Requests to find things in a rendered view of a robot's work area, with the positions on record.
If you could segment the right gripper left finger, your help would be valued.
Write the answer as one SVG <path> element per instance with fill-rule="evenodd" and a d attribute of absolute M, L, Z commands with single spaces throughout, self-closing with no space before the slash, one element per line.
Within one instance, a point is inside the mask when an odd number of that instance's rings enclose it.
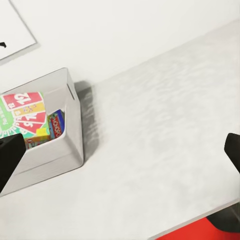
<path fill-rule="evenodd" d="M 26 152 L 22 133 L 0 138 L 0 193 Z"/>

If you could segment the toy box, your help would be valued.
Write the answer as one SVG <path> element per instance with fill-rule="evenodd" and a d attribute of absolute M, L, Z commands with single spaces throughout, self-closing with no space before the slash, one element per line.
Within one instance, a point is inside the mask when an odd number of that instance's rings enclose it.
<path fill-rule="evenodd" d="M 84 163 L 81 104 L 67 67 L 63 67 L 2 94 L 42 92 L 46 115 L 61 109 L 65 115 L 63 134 L 27 149 L 0 197 L 80 168 Z"/>

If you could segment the board game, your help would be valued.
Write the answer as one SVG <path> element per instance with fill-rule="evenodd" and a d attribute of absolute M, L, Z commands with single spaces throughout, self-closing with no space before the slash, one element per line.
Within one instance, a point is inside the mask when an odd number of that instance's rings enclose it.
<path fill-rule="evenodd" d="M 52 141 L 59 138 L 64 133 L 64 130 L 65 130 L 64 112 L 61 109 L 59 109 L 54 113 L 48 115 L 47 120 L 48 120 L 48 125 L 50 130 L 50 140 Z M 39 145 L 45 144 L 50 140 L 27 144 L 27 149 L 29 150 Z"/>
<path fill-rule="evenodd" d="M 42 92 L 0 95 L 0 139 L 22 133 L 25 144 L 51 139 Z"/>

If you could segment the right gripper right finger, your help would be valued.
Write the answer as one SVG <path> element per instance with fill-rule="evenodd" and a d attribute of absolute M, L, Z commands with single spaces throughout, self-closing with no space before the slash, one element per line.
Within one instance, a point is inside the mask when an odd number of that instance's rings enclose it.
<path fill-rule="evenodd" d="M 227 135 L 224 151 L 240 173 L 240 135 L 229 133 Z"/>

